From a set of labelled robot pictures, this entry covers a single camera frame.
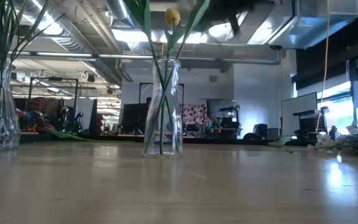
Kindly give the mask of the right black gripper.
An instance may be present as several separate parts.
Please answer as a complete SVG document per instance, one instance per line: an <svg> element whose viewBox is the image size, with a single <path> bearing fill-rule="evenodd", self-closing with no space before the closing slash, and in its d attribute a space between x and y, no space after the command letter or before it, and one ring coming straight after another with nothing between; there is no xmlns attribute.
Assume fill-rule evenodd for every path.
<svg viewBox="0 0 358 224"><path fill-rule="evenodd" d="M228 19L243 11L252 10L254 6L255 0L212 0L208 8L208 19Z"/></svg>

